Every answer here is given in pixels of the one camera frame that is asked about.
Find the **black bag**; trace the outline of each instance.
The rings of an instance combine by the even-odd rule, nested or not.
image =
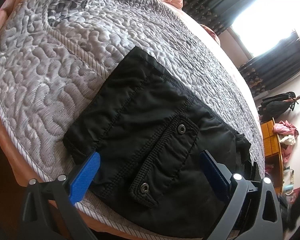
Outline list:
[[[294,92],[287,92],[263,99],[258,110],[258,113],[262,115],[261,122],[268,122],[272,120],[272,118],[276,119],[289,108],[293,111],[295,103],[284,102],[284,100],[295,97]]]
[[[204,237],[225,206],[199,167],[201,151],[232,173],[259,176],[244,135],[137,47],[63,143],[77,164],[99,152],[90,190],[126,219],[164,236]]]

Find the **quilted mattress cover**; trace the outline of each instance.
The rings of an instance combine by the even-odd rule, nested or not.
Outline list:
[[[171,8],[156,0],[23,0],[0,32],[0,119],[40,178],[72,169],[63,135],[134,46],[245,134],[263,177],[262,137],[246,100]],[[173,239],[132,224],[90,192],[76,207],[133,236]]]

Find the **snap button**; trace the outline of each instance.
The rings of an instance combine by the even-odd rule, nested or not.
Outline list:
[[[147,193],[149,191],[149,185],[147,183],[144,183],[140,186],[141,193]]]
[[[186,127],[183,124],[179,125],[178,126],[178,133],[179,134],[184,134],[185,132],[186,132]]]

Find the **bright window light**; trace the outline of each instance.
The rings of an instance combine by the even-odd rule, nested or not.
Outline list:
[[[232,24],[256,57],[287,38],[300,25],[300,0],[256,0]]]

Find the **wooden cabinet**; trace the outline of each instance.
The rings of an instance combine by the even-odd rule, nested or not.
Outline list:
[[[276,193],[282,193],[283,163],[278,134],[273,132],[274,119],[261,125],[266,164],[273,164],[271,180]]]

